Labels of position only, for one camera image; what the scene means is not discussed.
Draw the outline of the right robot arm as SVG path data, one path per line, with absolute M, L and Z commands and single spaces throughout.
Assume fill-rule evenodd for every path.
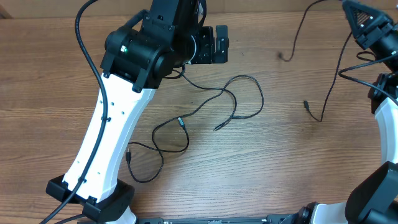
M 357 1 L 342 7 L 354 38 L 362 51 L 361 65 L 336 69 L 335 75 L 369 87 L 371 112 L 381 140 L 381 166 L 359 184 L 346 202 L 310 203 L 291 215 L 268 215 L 266 223 L 397 223 L 397 23 L 383 11 Z M 384 63 L 382 73 L 368 83 L 345 73 Z

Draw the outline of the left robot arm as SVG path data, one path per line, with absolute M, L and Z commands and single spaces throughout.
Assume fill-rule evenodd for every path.
M 140 115 L 173 69 L 228 60 L 227 26 L 205 19 L 205 1 L 154 1 L 107 36 L 101 65 L 92 68 L 99 93 L 80 150 L 47 184 L 61 207 L 80 204 L 91 223 L 136 222 L 134 188 L 118 173 Z

